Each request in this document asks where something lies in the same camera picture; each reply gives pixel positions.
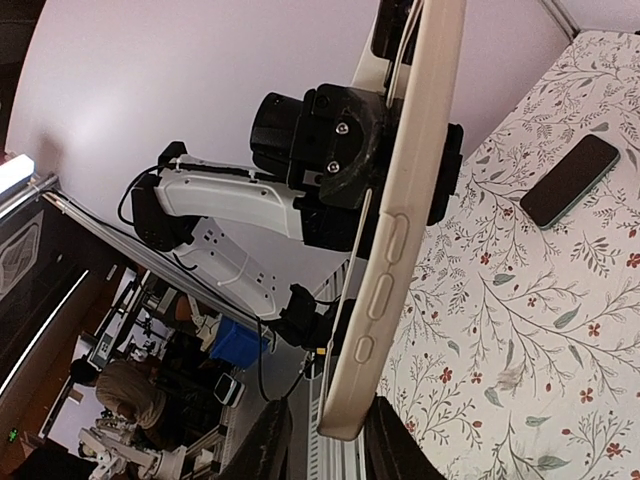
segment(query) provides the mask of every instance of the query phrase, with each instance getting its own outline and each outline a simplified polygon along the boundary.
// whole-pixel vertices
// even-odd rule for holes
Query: screw
[[[338,124],[338,126],[336,127],[336,133],[337,133],[338,135],[346,135],[347,133],[349,133],[349,125],[347,125],[347,124],[346,124],[346,123],[344,123],[344,122],[340,122],[340,123]]]
[[[340,171],[340,164],[335,160],[333,162],[329,162],[329,165],[327,165],[327,171],[329,173],[338,173]]]

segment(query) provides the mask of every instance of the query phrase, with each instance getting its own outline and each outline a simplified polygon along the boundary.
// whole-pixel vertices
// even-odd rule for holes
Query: smartphone
[[[571,210],[620,159],[614,146],[587,135],[520,199],[520,207],[542,230]]]

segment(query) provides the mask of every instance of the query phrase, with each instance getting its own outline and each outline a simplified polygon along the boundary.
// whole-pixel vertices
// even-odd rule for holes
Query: blue box
[[[223,316],[213,343],[210,358],[219,358],[246,370],[258,360],[260,336],[257,332]],[[269,347],[269,341],[262,339],[261,352]]]

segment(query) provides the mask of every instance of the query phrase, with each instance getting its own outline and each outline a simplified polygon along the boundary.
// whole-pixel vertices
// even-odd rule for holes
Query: floral bedsheet
[[[578,37],[466,160],[379,392],[449,479],[640,480],[640,37]],[[593,133],[621,160],[541,232],[518,201]]]

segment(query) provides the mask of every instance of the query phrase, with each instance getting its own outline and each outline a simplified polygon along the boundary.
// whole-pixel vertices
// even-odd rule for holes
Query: table
[[[427,228],[379,393],[448,479],[640,480],[640,37],[581,34]],[[621,161],[552,230],[518,201],[582,137]]]

